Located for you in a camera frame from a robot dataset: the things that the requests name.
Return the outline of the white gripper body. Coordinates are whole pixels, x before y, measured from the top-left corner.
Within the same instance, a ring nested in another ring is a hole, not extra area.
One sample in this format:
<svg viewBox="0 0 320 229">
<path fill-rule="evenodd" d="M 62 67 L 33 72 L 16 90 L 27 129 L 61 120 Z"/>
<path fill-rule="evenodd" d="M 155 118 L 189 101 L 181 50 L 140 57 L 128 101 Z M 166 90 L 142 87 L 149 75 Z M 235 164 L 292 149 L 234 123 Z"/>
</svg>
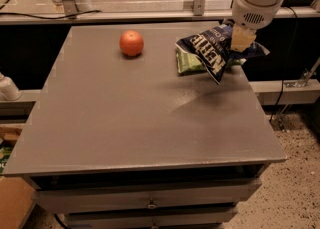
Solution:
<svg viewBox="0 0 320 229">
<path fill-rule="evenodd" d="M 258 30 L 271 23 L 279 8 L 279 0 L 234 0 L 232 17 L 238 25 Z"/>
</svg>

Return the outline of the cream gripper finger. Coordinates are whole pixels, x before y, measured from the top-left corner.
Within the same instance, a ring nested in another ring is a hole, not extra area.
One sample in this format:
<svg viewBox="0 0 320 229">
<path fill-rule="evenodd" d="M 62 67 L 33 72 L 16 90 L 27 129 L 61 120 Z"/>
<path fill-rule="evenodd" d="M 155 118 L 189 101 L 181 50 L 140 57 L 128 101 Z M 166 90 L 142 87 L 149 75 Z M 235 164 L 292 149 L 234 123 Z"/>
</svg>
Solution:
<svg viewBox="0 0 320 229">
<path fill-rule="evenodd" d="M 243 52 L 256 39 L 256 31 L 254 29 L 235 24 L 233 26 L 231 38 L 231 50 L 236 52 Z"/>
</svg>

